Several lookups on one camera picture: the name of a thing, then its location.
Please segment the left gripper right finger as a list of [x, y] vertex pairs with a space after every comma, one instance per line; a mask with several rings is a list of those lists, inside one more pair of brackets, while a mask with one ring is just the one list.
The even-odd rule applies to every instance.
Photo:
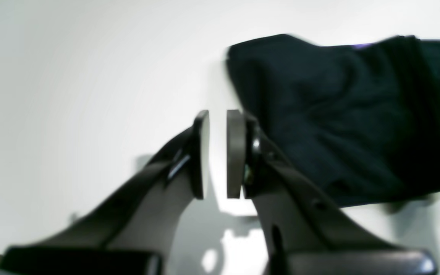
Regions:
[[227, 197], [252, 200], [266, 275], [436, 275], [424, 249], [392, 245], [349, 218], [268, 139], [255, 118], [226, 113]]

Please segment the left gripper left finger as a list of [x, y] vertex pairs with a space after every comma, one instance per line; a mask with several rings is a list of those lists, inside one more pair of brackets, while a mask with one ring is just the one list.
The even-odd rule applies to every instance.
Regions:
[[209, 112], [96, 209], [38, 243], [12, 246], [0, 275], [162, 275], [181, 215], [206, 197]]

